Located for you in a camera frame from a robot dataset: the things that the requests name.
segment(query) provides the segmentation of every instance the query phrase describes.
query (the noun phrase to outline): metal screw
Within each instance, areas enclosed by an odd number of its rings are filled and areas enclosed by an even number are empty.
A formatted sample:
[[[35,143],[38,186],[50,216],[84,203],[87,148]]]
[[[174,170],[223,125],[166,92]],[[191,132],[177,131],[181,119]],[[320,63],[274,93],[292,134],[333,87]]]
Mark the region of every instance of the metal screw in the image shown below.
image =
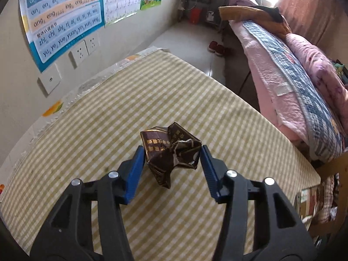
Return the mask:
[[[228,170],[226,172],[226,175],[229,177],[236,177],[237,176],[237,172],[235,170]]]
[[[81,183],[81,181],[80,181],[79,179],[73,179],[73,180],[71,181],[71,184],[72,184],[73,186],[78,186],[80,183]]]
[[[272,185],[275,183],[274,179],[272,179],[271,177],[265,178],[265,179],[264,179],[264,182],[265,182],[266,184],[268,184],[269,186],[272,186]]]
[[[117,178],[118,176],[119,176],[119,173],[116,172],[116,171],[111,171],[111,172],[109,172],[109,178],[111,178],[111,179],[115,179],[115,178]]]

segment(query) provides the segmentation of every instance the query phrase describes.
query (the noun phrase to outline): wall socket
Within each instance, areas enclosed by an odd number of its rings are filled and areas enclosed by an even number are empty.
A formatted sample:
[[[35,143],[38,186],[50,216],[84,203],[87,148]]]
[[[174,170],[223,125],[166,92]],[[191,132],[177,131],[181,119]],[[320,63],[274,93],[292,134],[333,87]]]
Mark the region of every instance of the wall socket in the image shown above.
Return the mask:
[[[88,35],[88,37],[85,39],[85,43],[88,54],[92,54],[100,46],[98,34],[95,32],[94,34]]]
[[[50,94],[61,80],[56,64],[53,63],[50,65],[43,73],[40,74],[39,79],[47,94]]]
[[[75,45],[70,51],[70,54],[75,62],[76,67],[78,67],[84,59],[88,57],[88,51],[86,43],[82,40],[80,43]]]

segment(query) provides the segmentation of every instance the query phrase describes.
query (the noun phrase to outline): table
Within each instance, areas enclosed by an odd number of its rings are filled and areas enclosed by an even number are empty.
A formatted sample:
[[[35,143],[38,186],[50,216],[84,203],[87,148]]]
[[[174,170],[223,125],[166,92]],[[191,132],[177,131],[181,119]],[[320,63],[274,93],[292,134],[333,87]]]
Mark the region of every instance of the table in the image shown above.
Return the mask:
[[[72,179],[87,182],[117,170],[141,144],[140,131],[156,125],[178,122],[245,178],[273,177],[291,202],[299,190],[320,183],[309,162],[261,114],[178,57],[153,50],[115,68],[106,70],[107,79],[77,89],[87,93],[40,136],[3,193],[4,222],[27,253]],[[197,170],[173,170],[171,178],[165,189],[145,167],[134,200],[122,207],[134,258],[211,260],[224,205],[211,198],[200,163]],[[248,216],[246,252],[253,243],[252,203]],[[101,253],[96,204],[92,227]]]

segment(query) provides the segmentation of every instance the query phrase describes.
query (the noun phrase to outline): red bucket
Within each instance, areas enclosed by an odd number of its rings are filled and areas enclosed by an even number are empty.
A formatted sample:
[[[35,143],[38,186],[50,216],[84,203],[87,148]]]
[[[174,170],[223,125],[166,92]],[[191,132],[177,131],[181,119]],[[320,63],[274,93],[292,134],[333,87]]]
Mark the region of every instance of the red bucket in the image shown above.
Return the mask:
[[[199,22],[199,16],[201,15],[201,8],[193,8],[190,13],[190,22],[197,24]]]

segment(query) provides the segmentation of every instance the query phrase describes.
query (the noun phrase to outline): red shoe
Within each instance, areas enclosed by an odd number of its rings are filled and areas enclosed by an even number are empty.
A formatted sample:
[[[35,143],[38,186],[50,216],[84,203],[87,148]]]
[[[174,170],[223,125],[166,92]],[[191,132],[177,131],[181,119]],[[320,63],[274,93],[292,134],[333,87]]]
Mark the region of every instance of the red shoe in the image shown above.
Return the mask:
[[[209,50],[210,52],[215,53],[215,51],[216,51],[216,46],[217,46],[217,42],[216,42],[216,41],[211,41],[210,44],[209,44],[208,50]]]
[[[218,44],[215,48],[215,54],[219,57],[223,57],[225,55],[225,47]]]

